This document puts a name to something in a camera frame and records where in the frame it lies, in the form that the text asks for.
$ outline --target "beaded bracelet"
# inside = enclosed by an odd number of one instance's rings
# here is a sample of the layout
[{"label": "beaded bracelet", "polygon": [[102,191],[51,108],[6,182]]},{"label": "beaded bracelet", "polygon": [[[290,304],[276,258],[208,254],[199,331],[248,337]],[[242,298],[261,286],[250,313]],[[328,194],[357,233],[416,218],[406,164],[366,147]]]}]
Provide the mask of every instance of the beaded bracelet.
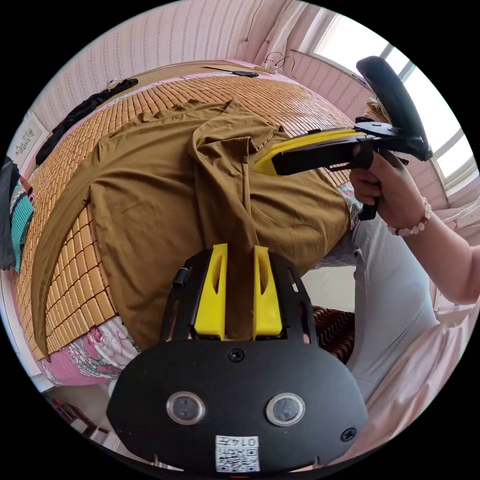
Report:
[{"label": "beaded bracelet", "polygon": [[409,237],[410,235],[416,235],[425,229],[425,225],[432,218],[432,206],[427,202],[427,199],[425,197],[423,197],[422,200],[423,204],[425,205],[425,214],[423,215],[423,219],[421,220],[421,222],[411,229],[392,228],[391,226],[389,226],[388,231],[392,235],[398,235],[399,237]]}]

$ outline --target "human hand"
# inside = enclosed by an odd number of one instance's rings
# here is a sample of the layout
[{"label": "human hand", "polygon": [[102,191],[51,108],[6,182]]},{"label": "human hand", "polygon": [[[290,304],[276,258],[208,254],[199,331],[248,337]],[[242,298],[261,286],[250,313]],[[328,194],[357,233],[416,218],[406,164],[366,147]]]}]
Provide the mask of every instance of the human hand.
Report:
[{"label": "human hand", "polygon": [[369,170],[354,168],[350,182],[359,202],[373,205],[374,198],[380,197],[378,215],[394,229],[411,229],[422,221],[425,204],[402,162],[389,151],[373,153]]}]

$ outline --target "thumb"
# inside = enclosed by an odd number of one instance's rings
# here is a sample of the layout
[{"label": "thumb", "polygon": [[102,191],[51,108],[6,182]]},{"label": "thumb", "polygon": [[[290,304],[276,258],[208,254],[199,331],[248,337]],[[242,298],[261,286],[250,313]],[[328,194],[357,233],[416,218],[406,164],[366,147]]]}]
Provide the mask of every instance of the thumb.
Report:
[{"label": "thumb", "polygon": [[402,162],[390,151],[382,151],[381,154],[374,151],[369,171],[382,182],[398,176],[404,168]]}]

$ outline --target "gray pants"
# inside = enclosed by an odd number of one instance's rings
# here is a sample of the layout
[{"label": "gray pants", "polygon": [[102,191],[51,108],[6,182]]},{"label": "gray pants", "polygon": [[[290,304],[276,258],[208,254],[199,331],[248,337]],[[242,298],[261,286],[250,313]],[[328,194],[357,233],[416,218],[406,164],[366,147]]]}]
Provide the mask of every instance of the gray pants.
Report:
[{"label": "gray pants", "polygon": [[362,221],[318,264],[356,266],[355,343],[346,366],[367,401],[412,342],[438,323],[429,277],[377,215]]},{"label": "gray pants", "polygon": [[10,233],[10,178],[12,162],[7,161],[0,170],[0,270],[15,265],[15,253]]}]

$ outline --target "brown shirt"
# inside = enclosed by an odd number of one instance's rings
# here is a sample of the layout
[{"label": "brown shirt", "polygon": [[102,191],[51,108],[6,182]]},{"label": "brown shirt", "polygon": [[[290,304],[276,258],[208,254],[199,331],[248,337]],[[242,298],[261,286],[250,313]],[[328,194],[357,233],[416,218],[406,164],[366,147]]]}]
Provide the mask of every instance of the brown shirt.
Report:
[{"label": "brown shirt", "polygon": [[281,127],[238,101],[190,101],[141,113],[103,137],[56,202],[33,262],[35,341],[49,359],[47,295],[63,242],[91,202],[112,300],[141,349],[155,345],[171,281],[185,260],[228,243],[226,334],[252,334],[253,246],[295,263],[300,275],[349,228],[347,203],[318,171],[271,177],[252,171]]}]

